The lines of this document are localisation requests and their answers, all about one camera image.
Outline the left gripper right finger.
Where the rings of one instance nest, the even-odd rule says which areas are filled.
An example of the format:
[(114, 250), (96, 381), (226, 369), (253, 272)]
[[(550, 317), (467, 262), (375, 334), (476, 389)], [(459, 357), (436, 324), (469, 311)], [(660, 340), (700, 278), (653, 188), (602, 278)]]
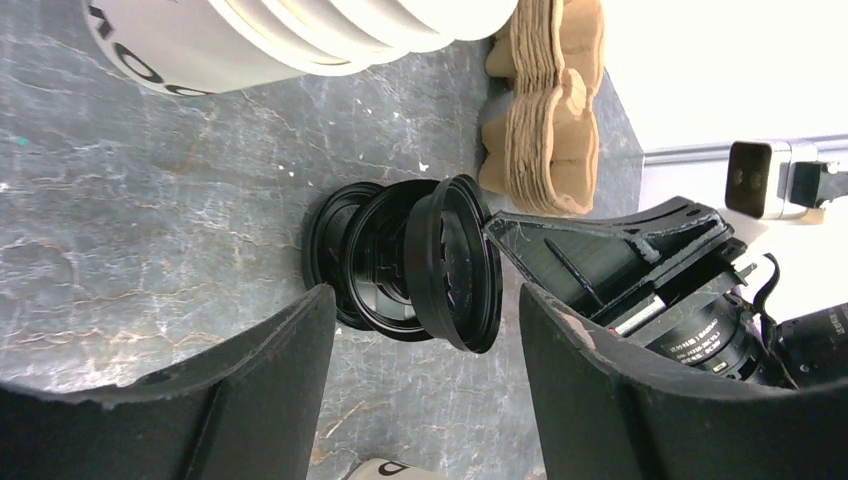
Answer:
[(524, 284), (519, 324), (551, 479), (843, 479), (847, 384), (789, 390), (664, 358)]

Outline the single black lid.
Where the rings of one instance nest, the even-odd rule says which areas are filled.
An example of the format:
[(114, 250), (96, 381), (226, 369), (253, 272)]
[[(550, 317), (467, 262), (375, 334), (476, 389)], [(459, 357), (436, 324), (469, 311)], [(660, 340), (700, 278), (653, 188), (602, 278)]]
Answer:
[(415, 202), (404, 236), (417, 320), (430, 336), (476, 354), (493, 346), (501, 320), (500, 255), (483, 234), (490, 218), (478, 184), (458, 175)]

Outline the single white paper cup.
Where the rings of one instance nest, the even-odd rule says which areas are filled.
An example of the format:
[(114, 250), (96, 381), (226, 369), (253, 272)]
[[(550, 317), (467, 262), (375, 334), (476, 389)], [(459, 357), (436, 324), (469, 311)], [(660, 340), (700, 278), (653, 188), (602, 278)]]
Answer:
[(448, 477), (397, 461), (375, 458), (355, 468), (347, 480), (448, 480)]

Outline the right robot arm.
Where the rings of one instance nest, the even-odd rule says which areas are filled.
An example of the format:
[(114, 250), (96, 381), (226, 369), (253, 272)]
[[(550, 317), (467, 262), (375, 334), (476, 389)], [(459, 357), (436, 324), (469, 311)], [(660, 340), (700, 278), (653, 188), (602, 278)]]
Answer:
[(675, 197), (585, 220), (500, 212), (485, 234), (524, 275), (581, 317), (638, 347), (725, 378), (805, 388), (847, 374), (847, 309), (785, 322), (752, 300), (746, 244), (713, 208)]

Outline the stack of black lids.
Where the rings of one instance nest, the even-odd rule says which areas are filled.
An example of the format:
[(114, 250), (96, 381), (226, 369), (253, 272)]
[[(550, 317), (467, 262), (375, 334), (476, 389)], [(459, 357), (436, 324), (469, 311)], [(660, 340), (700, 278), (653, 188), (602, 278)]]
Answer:
[(336, 320), (400, 342), (431, 340), (412, 307), (404, 271), (404, 237), (414, 204), (438, 182), (388, 186), (360, 181), (338, 188), (307, 216), (302, 235), (305, 286), (335, 291)]

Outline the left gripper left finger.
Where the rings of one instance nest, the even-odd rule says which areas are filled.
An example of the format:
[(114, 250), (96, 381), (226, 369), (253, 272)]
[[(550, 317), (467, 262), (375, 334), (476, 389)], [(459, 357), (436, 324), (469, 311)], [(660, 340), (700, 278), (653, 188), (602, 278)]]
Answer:
[(125, 387), (3, 384), (5, 479), (303, 479), (335, 332), (320, 285), (227, 341)]

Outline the stack of white paper cups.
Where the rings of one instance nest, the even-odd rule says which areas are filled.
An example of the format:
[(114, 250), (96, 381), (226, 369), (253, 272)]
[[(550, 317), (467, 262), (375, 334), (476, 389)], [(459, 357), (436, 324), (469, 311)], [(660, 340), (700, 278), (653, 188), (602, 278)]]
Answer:
[(104, 55), (156, 92), (201, 97), (303, 75), (342, 77), (478, 41), (514, 1), (85, 1)]

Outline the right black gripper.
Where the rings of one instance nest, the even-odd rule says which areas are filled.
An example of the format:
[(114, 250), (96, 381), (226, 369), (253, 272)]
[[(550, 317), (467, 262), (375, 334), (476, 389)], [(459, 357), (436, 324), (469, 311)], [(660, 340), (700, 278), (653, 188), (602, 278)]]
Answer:
[(797, 386), (767, 346), (763, 309), (735, 292), (756, 263), (709, 206), (674, 197), (601, 220), (499, 212), (484, 231), (527, 280), (620, 338), (731, 380)]

